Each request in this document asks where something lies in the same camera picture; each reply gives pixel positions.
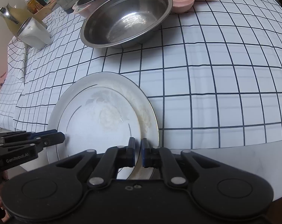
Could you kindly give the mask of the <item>person left hand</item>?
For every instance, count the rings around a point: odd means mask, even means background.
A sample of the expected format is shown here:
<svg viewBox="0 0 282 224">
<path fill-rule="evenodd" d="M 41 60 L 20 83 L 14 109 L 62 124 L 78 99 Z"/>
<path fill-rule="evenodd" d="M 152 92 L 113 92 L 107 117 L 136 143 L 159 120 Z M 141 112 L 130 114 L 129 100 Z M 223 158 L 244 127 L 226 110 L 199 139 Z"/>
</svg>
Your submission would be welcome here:
<svg viewBox="0 0 282 224">
<path fill-rule="evenodd" d="M 2 198 L 1 198 L 1 192 L 2 192 L 3 186 L 5 185 L 5 183 L 8 180 L 9 180 L 8 172 L 6 170 L 0 172 L 0 209 L 2 209 L 5 212 L 5 216 L 1 218 L 0 223 L 5 223 L 6 221 L 8 221 L 8 219 L 10 219 L 10 216 L 7 210 L 5 209 L 3 202 L 2 202 Z"/>
</svg>

